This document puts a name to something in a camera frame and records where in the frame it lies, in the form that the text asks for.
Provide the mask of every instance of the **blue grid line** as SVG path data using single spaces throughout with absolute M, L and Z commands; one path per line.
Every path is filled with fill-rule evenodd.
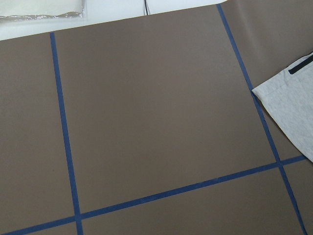
M 290 158 L 290 159 L 284 160 L 284 161 L 281 162 L 281 164 L 282 165 L 289 165 L 289 164 L 292 164 L 292 163 L 303 161 L 305 159 L 306 158 L 304 156 L 298 156 L 298 157 L 294 157 L 294 158 Z M 240 172 L 237 172 L 237 173 L 225 175 L 225 176 L 214 178 L 214 179 L 207 180 L 207 181 L 204 181 L 204 182 L 200 182 L 200 183 L 184 186 L 184 187 L 181 187 L 181 188 L 176 188 L 176 189 L 173 189 L 173 190 L 170 190 L 170 191 L 161 192 L 161 193 L 157 193 L 157 194 L 150 195 L 150 196 L 147 196 L 147 197 L 143 197 L 143 198 L 135 199 L 135 200 L 132 200 L 132 201 L 120 203 L 120 204 L 117 204 L 117 205 L 113 205 L 113 206 L 97 209 L 97 210 L 94 210 L 94 211 L 86 212 L 86 213 L 81 214 L 81 219 L 83 220 L 83 219 L 99 216 L 99 215 L 102 215 L 102 214 L 107 214 L 107 213 L 110 213 L 110 212 L 114 212 L 114 211 L 118 211 L 118 210 L 121 210 L 121 209 L 137 206 L 137 205 L 148 203 L 148 202 L 152 202 L 152 201 L 155 201 L 155 200 L 158 200 L 158 199 L 170 197 L 170 196 L 181 194 L 181 193 L 184 193 L 184 192 L 193 191 L 193 190 L 196 190 L 196 189 L 212 186 L 212 185 L 215 185 L 215 184 L 219 184 L 219 183 L 235 180 L 235 179 L 238 179 L 238 178 L 242 178 L 242 177 L 245 177 L 245 176 L 248 176 L 248 175 L 253 175 L 253 174 L 260 173 L 260 172 L 263 172 L 263 171 L 267 171 L 267 170 L 270 170 L 270 169 L 275 169 L 275 168 L 278 168 L 278 167 L 279 167 L 278 163 L 271 163 L 271 164 L 268 164 L 268 165 L 255 167 L 255 168 L 252 168 L 252 169 L 249 169 L 249 170 L 240 171 Z M 56 220 L 56 221 L 49 222 L 49 223 L 45 223 L 45 224 L 41 224 L 41 225 L 36 225 L 36 226 L 30 227 L 30 228 L 26 228 L 26 229 L 21 229 L 21 230 L 9 232 L 9 233 L 2 234 L 2 235 L 29 234 L 29 233 L 33 233 L 33 232 L 37 232 L 37 231 L 41 231 L 41 230 L 57 227 L 57 226 L 60 226 L 60 225 L 65 225 L 65 224 L 72 223 L 72 222 L 75 222 L 75 217 L 74 216 L 73 217 L 64 218 L 64 219 L 60 219 L 60 220 Z
M 239 52 L 239 50 L 238 50 L 237 44 L 236 44 L 235 39 L 234 39 L 234 37 L 233 37 L 233 34 L 232 34 L 232 32 L 231 32 L 231 29 L 230 29 L 230 27 L 229 27 L 229 25 L 228 25 L 228 22 L 227 22 L 227 19 L 226 19 L 225 14 L 224 14 L 224 12 L 223 12 L 222 6 L 221 6 L 220 4 L 217 4 L 217 9 L 218 9 L 218 11 L 219 11 L 221 20 L 222 20 L 222 22 L 223 22 L 223 24 L 224 24 L 225 30 L 226 30 L 226 32 L 227 32 L 227 34 L 228 34 L 228 37 L 229 37 L 229 40 L 230 40 L 231 45 L 232 45 L 232 47 L 233 47 L 233 50 L 234 50 L 234 52 L 235 52 L 235 54 L 236 54 L 238 63 L 239 63 L 239 65 L 240 65 L 240 68 L 241 68 L 242 73 L 243 73 L 243 75 L 244 75 L 244 78 L 245 78 L 245 80 L 246 80 L 246 83 L 247 83 L 247 85 L 248 85 L 248 88 L 249 88 L 249 90 L 250 90 L 250 93 L 251 93 L 251 95 L 252 95 L 253 102 L 254 102 L 254 104 L 255 104 L 255 107 L 256 107 L 257 112 L 258 112 L 258 114 L 259 114 L 259 117 L 260 117 L 260 119 L 261 119 L 261 122 L 262 122 L 262 125 L 263 125 L 263 128 L 264 128 L 264 131 L 265 131 L 266 136 L 267 136 L 267 139 L 268 139 L 268 142 L 269 142 L 269 144 L 270 144 L 270 147 L 271 147 L 271 149 L 272 149 L 272 152 L 273 152 L 274 157 L 275 157 L 275 159 L 276 159 L 276 162 L 277 162 L 277 164 L 278 164 L 278 168 L 279 168 L 280 173 L 281 173 L 281 175 L 282 175 L 282 177 L 283 177 L 283 180 L 284 180 L 284 183 L 285 183 L 287 192 L 288 192 L 289 197 L 290 197 L 290 199 L 291 199 L 293 208 L 294 208 L 294 210 L 295 210 L 295 212 L 296 212 L 296 215 L 297 215 L 298 221 L 299 221 L 299 223 L 300 223 L 302 232 L 303 232 L 304 235 L 307 235 L 307 231 L 306 231 L 306 229 L 305 229 L 305 226 L 304 226 L 304 223 L 303 223 L 303 220 L 302 220 L 302 217 L 301 217 L 301 213 L 300 213 L 300 210 L 299 210 L 298 205 L 297 205 L 296 198 L 295 198 L 295 196 L 294 196 L 294 194 L 293 194 L 291 185 L 290 185 L 290 183 L 289 183 L 289 181 L 288 181 L 288 178 L 287 178 L 286 172 L 285 172 L 285 170 L 284 170 L 283 164 L 282 164 L 282 162 L 281 162 L 281 160 L 280 160 L 280 158 L 279 158 L 279 154 L 278 154 L 277 148 L 276 148 L 276 146 L 275 146 L 274 140 L 273 140 L 273 138 L 272 138 L 272 136 L 271 136 L 271 134 L 270 134 L 270 132 L 269 132 L 269 128 L 268 128 L 268 125 L 267 125 L 266 120 L 265 120 L 265 118 L 264 118 L 264 114 L 263 114 L 261 105 L 260 105 L 259 101 L 257 100 L 255 94 L 252 92 L 253 85 L 252 85 L 251 80 L 250 80 L 250 77 L 249 77 L 249 75 L 248 75 L 248 73 L 247 73 L 247 70 L 246 70 L 244 61 L 243 61 L 243 59 L 242 59 L 242 57 L 241 57 L 241 55 L 240 55 L 240 52 Z
M 65 147 L 65 153 L 66 153 L 66 158 L 67 158 L 67 169 L 68 169 L 70 189 L 72 193 L 72 201 L 73 201 L 75 221 L 76 221 L 76 229 L 77 229 L 78 235 L 83 235 L 83 226 L 82 226 L 82 219 L 80 217 L 80 208 L 79 208 L 78 193 L 77 193 L 76 180 L 75 180 L 75 174 L 74 174 L 72 152 L 70 149 L 70 142 L 69 142 L 68 129 L 67 129 L 67 117 L 65 113 L 65 105 L 64 105 L 64 100 L 63 100 L 63 91 L 62 91 L 60 67 L 59 67 L 59 61 L 58 61 L 57 45 L 55 41 L 55 35 L 53 32 L 50 33 L 50 40 L 51 40 L 55 81 L 56 81 L 57 92 L 58 92 L 64 147 Z

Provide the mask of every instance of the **gray fabric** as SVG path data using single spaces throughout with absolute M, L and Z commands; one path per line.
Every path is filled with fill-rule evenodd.
M 293 75 L 288 71 L 311 55 L 252 91 L 294 146 L 313 162 L 313 62 Z

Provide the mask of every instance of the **black cord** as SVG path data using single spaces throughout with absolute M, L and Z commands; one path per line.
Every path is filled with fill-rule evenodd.
M 145 1 L 146 14 L 148 15 L 147 0 L 144 0 L 144 1 Z

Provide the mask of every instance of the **white cloth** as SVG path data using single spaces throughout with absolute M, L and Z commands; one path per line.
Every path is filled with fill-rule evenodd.
M 0 0 L 0 16 L 59 16 L 81 13 L 82 0 Z
M 313 62 L 292 75 L 288 71 L 311 55 L 252 91 L 294 146 L 313 162 Z

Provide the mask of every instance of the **plastic packaging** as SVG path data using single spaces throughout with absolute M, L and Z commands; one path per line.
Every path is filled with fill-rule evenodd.
M 0 0 L 0 20 L 82 17 L 85 0 Z

